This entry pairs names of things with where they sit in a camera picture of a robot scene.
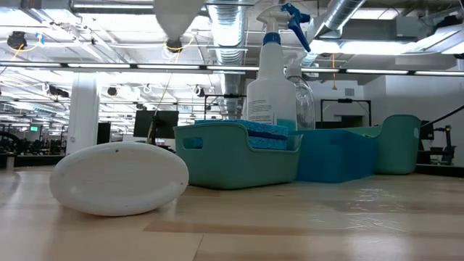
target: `teal plastic basket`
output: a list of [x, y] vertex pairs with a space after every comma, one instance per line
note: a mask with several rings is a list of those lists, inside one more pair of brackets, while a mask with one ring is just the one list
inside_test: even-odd
[[238, 123], [175, 127], [174, 132], [175, 148], [187, 164], [191, 185], [243, 189], [296, 178], [301, 136], [289, 136], [287, 150], [271, 150], [252, 148], [246, 128]]
[[421, 120], [413, 115], [392, 115], [379, 127], [347, 128], [346, 131], [374, 137], [378, 145], [376, 173], [412, 173], [418, 156]]

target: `exposed ceiling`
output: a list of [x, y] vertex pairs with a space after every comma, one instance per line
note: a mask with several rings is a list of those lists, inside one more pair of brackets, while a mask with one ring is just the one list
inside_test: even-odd
[[[218, 63], [215, 50], [215, 36], [212, 33], [207, 9], [203, 9], [192, 22], [190, 28], [182, 36], [184, 49], [179, 54], [171, 54], [165, 48], [166, 36], [152, 10], [139, 8], [151, 6], [148, 1], [74, 1], [74, 4], [103, 4], [105, 8], [79, 7], [63, 9], [49, 8], [43, 12], [19, 8], [16, 2], [10, 1], [0, 7], [0, 51], [2, 61], [43, 61], [43, 62], [121, 62], [121, 63], [178, 63], [213, 65]], [[46, 1], [67, 3], [68, 1]], [[207, 4], [224, 2], [208, 1]], [[245, 52], [245, 65], [258, 65], [260, 47], [264, 36], [262, 23], [256, 17], [264, 9], [277, 4], [278, 1], [238, 1], [246, 8], [245, 41], [241, 49]], [[329, 1], [289, 1], [302, 12], [318, 17], [327, 10]], [[125, 8], [109, 8], [109, 5], [124, 5]], [[452, 55], [416, 51], [403, 55], [383, 54], [382, 47], [373, 48], [372, 54], [366, 47], [357, 46], [349, 49], [348, 42], [353, 41], [388, 41], [401, 42], [401, 52], [413, 50], [407, 43], [431, 35], [433, 26], [444, 16], [458, 11], [459, 1], [366, 1], [352, 19], [345, 25], [340, 39], [318, 39], [311, 45], [316, 59], [314, 65], [320, 67], [359, 67], [369, 69], [414, 69], [414, 70], [446, 70], [455, 65]], [[28, 42], [26, 51], [16, 52], [7, 45], [7, 38], [13, 31], [26, 32]], [[283, 31], [282, 46], [284, 52], [301, 50], [298, 39], [293, 33]], [[336, 51], [331, 51], [335, 44]], [[201, 117], [204, 107], [203, 98], [198, 97], [196, 88], [203, 88], [207, 94], [222, 94], [221, 75], [218, 74], [170, 74], [143, 72], [98, 72], [102, 85], [103, 101], [100, 107], [101, 121], [112, 121], [114, 129], [130, 132], [133, 127], [134, 104], [116, 104], [123, 101], [140, 101], [149, 109], [157, 107], [163, 89], [167, 93], [164, 102], [177, 102], [177, 109], [183, 118], [181, 122], [190, 123], [193, 116]], [[327, 80], [330, 75], [319, 75], [312, 80]], [[372, 80], [370, 76], [343, 75], [340, 80], [358, 80], [360, 85]], [[49, 103], [55, 96], [47, 94], [49, 86], [60, 88], [70, 95], [73, 84], [73, 72], [29, 70], [25, 68], [7, 68], [0, 76], [2, 98], [37, 100], [37, 102], [3, 102], [4, 114], [24, 117], [4, 116], [3, 123], [13, 122], [50, 122], [66, 124], [69, 115], [69, 99], [62, 103]], [[117, 96], [107, 94], [109, 87], [120, 89]], [[218, 99], [219, 106], [212, 106], [208, 117], [220, 117], [227, 114], [225, 102]], [[162, 105], [159, 109], [175, 109], [175, 105]]]

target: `spray bottle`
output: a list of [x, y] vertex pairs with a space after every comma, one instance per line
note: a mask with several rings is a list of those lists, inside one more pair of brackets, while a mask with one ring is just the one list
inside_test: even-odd
[[266, 26], [258, 78], [248, 85], [246, 91], [247, 120], [282, 125], [295, 131], [297, 126], [297, 107], [295, 85], [283, 74], [283, 52], [279, 29], [292, 29], [310, 51], [308, 42], [299, 24], [309, 22], [308, 14], [301, 14], [291, 4], [269, 7], [257, 18]]
[[306, 131], [315, 129], [315, 103], [309, 84], [302, 78], [302, 60], [306, 52], [294, 52], [286, 56], [287, 80], [294, 83], [297, 92], [297, 130]]

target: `ceiling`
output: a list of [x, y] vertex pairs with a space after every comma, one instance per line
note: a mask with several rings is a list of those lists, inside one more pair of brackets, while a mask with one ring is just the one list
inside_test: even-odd
[[[289, 1], [302, 12], [317, 17], [327, 9], [328, 1]], [[262, 23], [256, 17], [264, 9], [277, 4], [278, 1], [242, 1], [247, 4], [245, 15], [246, 50], [244, 64], [258, 65], [259, 53], [264, 36]], [[455, 65], [452, 55], [429, 54], [415, 55], [372, 55], [356, 53], [328, 54], [326, 47], [330, 42], [352, 40], [350, 37], [359, 35], [362, 40], [372, 39], [373, 35], [363, 34], [363, 27], [368, 23], [379, 26], [387, 23], [399, 24], [406, 17], [408, 25], [412, 25], [418, 38], [429, 35], [434, 15], [446, 13], [459, 6], [458, 1], [366, 1], [352, 17], [344, 29], [342, 39], [318, 40], [311, 45], [317, 55], [313, 66], [320, 67], [358, 67], [369, 69], [437, 69], [446, 70]], [[178, 63], [195, 65], [217, 64], [214, 51], [214, 37], [208, 16], [197, 16], [182, 36], [184, 49], [179, 54], [171, 54], [165, 48], [166, 36], [153, 14], [140, 9], [125, 10], [124, 14], [113, 11], [95, 9], [79, 9], [80, 12], [63, 13], [51, 10], [47, 14], [47, 22], [39, 22], [28, 12], [18, 8], [0, 8], [0, 55], [2, 61], [42, 61], [42, 62], [122, 62], [122, 63]], [[12, 31], [26, 32], [28, 42], [26, 51], [16, 53], [6, 41]], [[284, 53], [301, 50], [298, 39], [293, 33], [283, 31], [281, 34]], [[179, 74], [179, 73], [145, 73], [145, 72], [98, 72], [102, 87], [102, 105], [100, 120], [112, 121], [113, 130], [130, 133], [133, 127], [134, 104], [116, 104], [123, 101], [140, 101], [148, 107], [157, 107], [156, 101], [177, 102], [175, 105], [161, 105], [159, 109], [178, 109], [181, 112], [180, 124], [189, 124], [194, 117], [200, 118], [204, 100], [195, 92], [203, 88], [206, 94], [222, 94], [221, 75], [218, 74]], [[312, 80], [326, 80], [329, 76], [319, 75]], [[358, 80], [362, 85], [372, 77], [362, 75], [343, 75], [340, 80]], [[59, 98], [62, 102], [53, 101], [55, 96], [47, 94], [49, 86], [60, 88], [72, 95], [73, 72], [29, 70], [26, 68], [9, 67], [0, 75], [2, 98], [37, 100], [37, 102], [2, 102], [2, 123], [43, 123], [50, 122], [49, 129], [66, 124], [69, 115], [69, 99]], [[167, 91], [162, 97], [164, 88]], [[110, 96], [107, 89], [118, 89], [117, 96]], [[226, 114], [223, 99], [212, 103], [208, 117], [220, 117]]]

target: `bottle label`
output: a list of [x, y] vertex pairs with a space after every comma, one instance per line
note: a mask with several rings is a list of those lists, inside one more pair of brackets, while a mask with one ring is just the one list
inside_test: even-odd
[[275, 124], [274, 111], [271, 103], [266, 99], [248, 103], [246, 118], [256, 123]]

